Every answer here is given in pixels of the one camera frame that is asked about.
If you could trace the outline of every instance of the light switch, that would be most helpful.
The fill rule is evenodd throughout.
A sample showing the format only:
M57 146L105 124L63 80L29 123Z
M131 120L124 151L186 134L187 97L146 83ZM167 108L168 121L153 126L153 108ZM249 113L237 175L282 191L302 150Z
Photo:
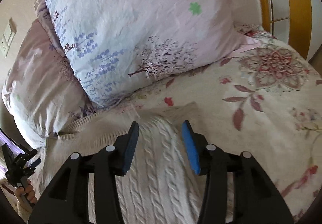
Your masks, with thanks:
M11 21L12 20L10 19L3 35L1 36L0 51L2 52L4 57L7 56L13 37L16 34L15 30L12 28L13 25L11 24Z

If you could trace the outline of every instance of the green clover print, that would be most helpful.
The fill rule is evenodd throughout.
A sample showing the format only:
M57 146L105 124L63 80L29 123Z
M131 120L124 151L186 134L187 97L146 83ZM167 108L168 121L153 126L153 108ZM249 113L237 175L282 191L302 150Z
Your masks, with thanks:
M197 2L194 2L194 3L190 3L190 8L189 10L191 11L191 13L193 15L199 15L201 14L202 10L201 10L201 6L197 3Z

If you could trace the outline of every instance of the tree print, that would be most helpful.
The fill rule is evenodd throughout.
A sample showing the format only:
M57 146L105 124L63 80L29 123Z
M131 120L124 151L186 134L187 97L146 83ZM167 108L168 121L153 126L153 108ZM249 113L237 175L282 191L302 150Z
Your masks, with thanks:
M145 72L148 77L156 80L178 74L191 69L196 59L195 44L167 39L160 41L156 36L149 37L148 43L136 47L137 56L141 59L139 68L130 77Z
M74 71L71 68L67 57L62 57L62 56L58 55L57 56L57 62L59 62L60 66L61 66L60 70L58 71L58 73L61 75L61 77L63 79L65 79L65 81L70 81L75 86L78 86L79 82L78 82L77 78L74 75Z

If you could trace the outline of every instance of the pillow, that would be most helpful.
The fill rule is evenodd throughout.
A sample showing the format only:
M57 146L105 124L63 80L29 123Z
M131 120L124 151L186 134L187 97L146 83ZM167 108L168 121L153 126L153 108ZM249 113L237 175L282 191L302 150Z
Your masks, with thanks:
M94 112L69 62L54 49L38 20L22 42L2 99L32 148Z
M59 38L56 35L45 0L36 0L34 8L36 16L44 30L47 32L51 44L61 56L66 57Z
M98 108L254 43L234 30L228 0L45 1L75 76Z

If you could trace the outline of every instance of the black robotic claw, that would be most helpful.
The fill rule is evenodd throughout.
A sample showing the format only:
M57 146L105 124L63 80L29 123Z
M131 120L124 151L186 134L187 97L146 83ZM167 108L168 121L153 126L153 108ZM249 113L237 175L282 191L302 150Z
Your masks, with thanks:
M31 152L25 154L20 153L15 158L9 146L4 144L2 146L2 152L8 168L8 171L5 174L8 182L14 187L23 187L26 189L28 186L27 179L35 173L35 169L41 163L41 159L36 159L36 161L34 161L29 167L25 167L25 165L27 161L31 160L35 155L37 155L37 150L33 149ZM27 200L27 195L22 195L21 199L31 211L34 207L34 204Z
M207 175L198 224L224 224L227 212L227 173L234 175L234 217L230 224L294 224L284 199L257 160L208 144L204 135L183 123L183 137L191 166Z
M98 153L73 153L51 180L29 218L29 224L90 224L88 179L94 173L96 223L123 223L115 176L130 169L139 136L133 122L128 134L117 137Z

